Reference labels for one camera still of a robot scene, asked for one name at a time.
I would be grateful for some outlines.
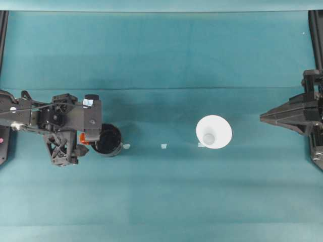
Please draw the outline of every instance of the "black bracket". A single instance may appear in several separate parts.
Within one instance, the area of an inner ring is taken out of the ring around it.
[[[316,69],[323,69],[323,10],[308,11]]]
[[[0,11],[0,73],[5,50],[8,15],[8,11]],[[8,157],[10,132],[11,129],[9,127],[0,126],[0,165],[3,164]]]

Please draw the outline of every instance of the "cable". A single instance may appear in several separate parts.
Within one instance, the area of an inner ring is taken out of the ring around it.
[[[4,112],[0,112],[0,115],[1,114],[14,113],[14,112],[32,111],[32,110],[35,110],[35,109],[41,109],[41,108],[51,107],[51,106],[55,106],[55,105],[82,106],[82,107],[90,108],[89,106],[86,106],[86,105],[83,105],[83,104],[71,104],[71,103],[65,103],[65,102],[56,102],[56,103],[51,103],[51,104],[38,106],[38,107],[31,107],[31,108],[4,111]]]

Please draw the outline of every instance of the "teal tablecloth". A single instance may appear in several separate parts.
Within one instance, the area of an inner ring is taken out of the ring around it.
[[[40,136],[14,136],[0,241],[321,241],[307,140],[259,122],[313,68],[307,12],[11,12],[1,88],[97,93],[131,147],[59,168]],[[197,147],[208,114],[232,125],[224,149]]]

